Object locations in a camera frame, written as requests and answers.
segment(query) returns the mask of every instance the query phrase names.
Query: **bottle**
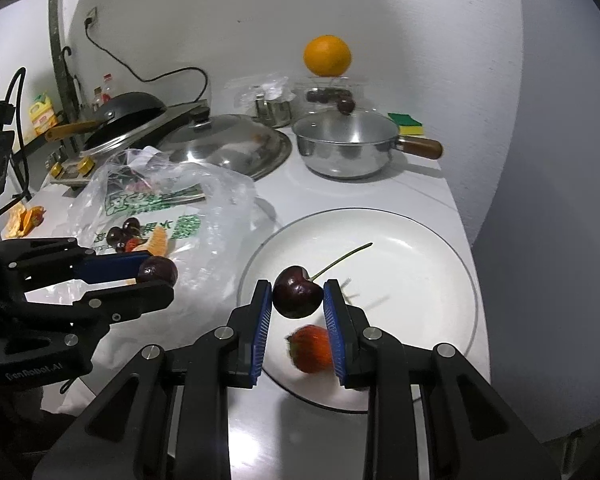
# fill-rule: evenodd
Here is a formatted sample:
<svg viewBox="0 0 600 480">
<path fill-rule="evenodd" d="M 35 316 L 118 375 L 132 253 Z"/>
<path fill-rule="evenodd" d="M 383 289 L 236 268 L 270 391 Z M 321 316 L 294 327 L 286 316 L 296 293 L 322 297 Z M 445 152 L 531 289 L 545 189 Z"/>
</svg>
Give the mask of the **bottle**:
<svg viewBox="0 0 600 480">
<path fill-rule="evenodd" d="M 104 76 L 104 84 L 102 85 L 102 102 L 106 103 L 112 97 L 118 94 L 118 88 L 111 74 Z"/>
<path fill-rule="evenodd" d="M 93 108 L 94 112 L 97 112 L 98 108 L 100 108 L 103 104 L 104 101 L 102 100 L 102 88 L 98 86 L 93 91 L 93 101 L 91 102 L 91 107 Z"/>
</svg>

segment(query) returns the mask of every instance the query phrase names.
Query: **electrical socket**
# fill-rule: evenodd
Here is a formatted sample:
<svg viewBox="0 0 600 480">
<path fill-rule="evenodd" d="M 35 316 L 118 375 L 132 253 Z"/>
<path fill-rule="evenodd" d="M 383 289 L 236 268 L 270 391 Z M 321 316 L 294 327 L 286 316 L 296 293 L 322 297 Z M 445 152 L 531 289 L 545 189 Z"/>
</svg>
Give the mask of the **electrical socket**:
<svg viewBox="0 0 600 480">
<path fill-rule="evenodd" d="M 91 18 L 91 23 L 89 24 L 88 28 L 91 28 L 98 22 L 98 7 L 93 7 L 93 9 L 87 12 L 87 15 L 84 17 L 84 19 L 88 20 L 89 18 Z"/>
</svg>

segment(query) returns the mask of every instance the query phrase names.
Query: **white table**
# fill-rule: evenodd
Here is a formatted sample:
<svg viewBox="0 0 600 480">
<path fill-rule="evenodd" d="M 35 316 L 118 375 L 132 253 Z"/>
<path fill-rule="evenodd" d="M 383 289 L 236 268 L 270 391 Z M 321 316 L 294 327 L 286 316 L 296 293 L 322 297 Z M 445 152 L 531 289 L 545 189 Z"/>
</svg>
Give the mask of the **white table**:
<svg viewBox="0 0 600 480">
<path fill-rule="evenodd" d="M 292 138 L 293 134 L 283 131 Z M 355 182 L 336 182 L 309 171 L 296 147 L 288 161 L 257 181 L 258 204 L 274 230 L 309 214 L 341 207 L 368 207 L 408 216 L 431 228 L 459 254 L 478 291 L 478 323 L 466 357 L 490 378 L 484 309 L 474 261 L 456 203 L 436 162 L 395 152 L 391 166 Z M 33 233 L 49 236 L 66 219 L 72 199 L 62 186 L 42 189 L 32 200 L 49 212 Z M 94 392 L 108 379 L 100 374 L 83 378 Z M 421 478 L 428 478 L 424 420 L 416 402 Z M 253 390 L 229 392 L 229 444 L 234 480 L 359 479 L 362 477 L 366 416 L 336 413 L 299 400 L 262 374 Z"/>
</svg>

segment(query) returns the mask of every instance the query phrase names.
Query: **metal screw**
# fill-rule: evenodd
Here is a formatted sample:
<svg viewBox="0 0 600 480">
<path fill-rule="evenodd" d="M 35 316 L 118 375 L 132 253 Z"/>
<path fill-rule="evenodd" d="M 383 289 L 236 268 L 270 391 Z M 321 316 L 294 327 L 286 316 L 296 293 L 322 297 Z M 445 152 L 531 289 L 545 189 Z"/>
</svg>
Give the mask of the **metal screw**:
<svg viewBox="0 0 600 480">
<path fill-rule="evenodd" d="M 362 331 L 362 335 L 371 341 L 382 337 L 382 330 L 375 326 L 368 326 Z"/>
<path fill-rule="evenodd" d="M 67 346 L 75 346 L 78 344 L 78 336 L 75 334 L 67 334 L 64 336 L 64 344 Z"/>
<path fill-rule="evenodd" d="M 453 348 L 449 343 L 442 343 L 438 345 L 438 354 L 442 357 L 453 357 L 456 355 L 456 349 Z"/>
<path fill-rule="evenodd" d="M 160 355 L 160 347 L 156 345 L 147 345 L 142 349 L 140 355 L 145 359 L 154 359 Z"/>
<path fill-rule="evenodd" d="M 219 326 L 214 332 L 218 339 L 229 339 L 234 334 L 234 329 L 230 326 Z"/>
</svg>

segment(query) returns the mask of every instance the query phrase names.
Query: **yellow detergent bottle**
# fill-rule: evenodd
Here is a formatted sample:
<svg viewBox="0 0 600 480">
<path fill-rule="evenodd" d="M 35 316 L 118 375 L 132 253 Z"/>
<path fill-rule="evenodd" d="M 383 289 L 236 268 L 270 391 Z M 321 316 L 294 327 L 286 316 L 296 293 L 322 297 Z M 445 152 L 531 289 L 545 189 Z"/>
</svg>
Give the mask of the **yellow detergent bottle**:
<svg viewBox="0 0 600 480">
<path fill-rule="evenodd" d="M 29 107 L 29 117 L 37 135 L 45 133 L 58 124 L 51 98 L 46 93 L 35 98 L 34 103 Z"/>
</svg>

